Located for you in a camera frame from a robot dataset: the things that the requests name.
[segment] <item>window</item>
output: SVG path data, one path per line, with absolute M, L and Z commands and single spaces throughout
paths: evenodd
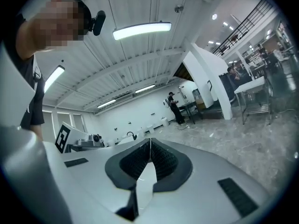
M 75 121 L 76 129 L 85 132 L 81 114 L 74 114 L 74 121 Z
M 57 113 L 57 115 L 58 115 L 59 129 L 61 128 L 62 122 L 67 123 L 68 125 L 71 125 L 70 114 Z
M 42 124 L 43 140 L 46 142 L 55 143 L 56 139 L 53 129 L 52 113 L 43 112 L 43 120 L 45 121 L 45 123 Z

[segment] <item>floor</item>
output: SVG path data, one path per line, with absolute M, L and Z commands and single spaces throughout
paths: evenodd
M 231 120 L 197 118 L 195 125 L 188 120 L 186 126 L 179 127 L 171 122 L 146 137 L 215 153 L 255 178 L 273 195 L 297 164 L 294 154 L 299 150 L 298 67 L 298 60 L 291 58 L 283 63 L 283 70 L 269 76 L 273 86 L 271 125 L 266 114 L 250 115 L 243 125 L 238 107 L 234 107 Z

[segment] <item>faucet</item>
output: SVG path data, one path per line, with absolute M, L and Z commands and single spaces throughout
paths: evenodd
M 134 139 L 134 140 L 137 139 L 137 135 L 134 135 L 133 132 L 129 131 L 129 132 L 127 132 L 127 135 L 128 135 L 128 133 L 132 133 L 132 135 L 133 135 L 133 139 Z

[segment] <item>fluorescent light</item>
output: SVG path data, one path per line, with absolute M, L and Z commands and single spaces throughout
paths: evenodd
M 115 101 L 116 101 L 115 99 L 110 100 L 110 101 L 108 101 L 107 103 L 104 103 L 104 104 L 102 104 L 102 105 L 99 105 L 98 108 L 102 108 L 102 107 L 104 107 L 104 106 L 106 106 L 106 105 L 112 104 L 112 103 L 114 103 Z
M 142 89 L 140 89 L 140 90 L 137 90 L 137 91 L 135 91 L 135 93 L 137 94 L 137 93 L 140 93 L 140 92 L 142 92 L 142 91 L 146 91 L 146 90 L 148 90 L 148 89 L 150 89 L 150 88 L 153 88 L 153 87 L 155 87 L 155 84 L 150 85 L 150 86 L 145 87 L 145 88 L 142 88 Z
M 133 35 L 144 34 L 149 32 L 169 31 L 170 29 L 170 22 L 150 22 L 115 30 L 113 32 L 113 36 L 115 40 L 119 40 Z
M 56 70 L 50 75 L 50 77 L 47 79 L 46 83 L 45 83 L 45 88 L 44 88 L 44 92 L 46 93 L 46 91 L 49 89 L 49 87 L 54 83 L 54 81 L 56 81 L 56 79 L 64 72 L 64 67 L 62 67 L 61 65 L 59 65 Z

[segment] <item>white table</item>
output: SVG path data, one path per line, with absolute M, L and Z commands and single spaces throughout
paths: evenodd
M 265 92 L 267 94 L 267 103 L 264 105 L 256 105 L 256 106 L 252 106 L 252 107 L 247 107 L 246 104 L 246 100 L 244 97 L 244 92 L 246 93 L 257 93 L 260 90 L 262 90 L 264 87 L 267 87 L 266 85 L 267 83 L 265 83 L 265 79 L 264 77 L 260 77 L 258 79 L 255 79 L 253 81 L 247 82 L 243 85 L 240 85 L 236 90 L 235 90 L 235 94 L 237 96 L 237 100 L 239 103 L 239 107 L 241 109 L 241 114 L 242 114 L 242 122 L 244 124 L 244 114 L 256 114 L 256 113 L 265 113 L 267 112 L 270 116 L 269 118 L 269 124 L 271 124 L 271 111 L 270 111 L 270 103 L 269 103 L 269 92 L 268 89 L 265 89 Z M 245 104 L 245 108 L 244 110 L 242 109 L 241 106 L 241 102 L 240 102 L 240 98 L 239 95 L 242 96 L 244 104 Z

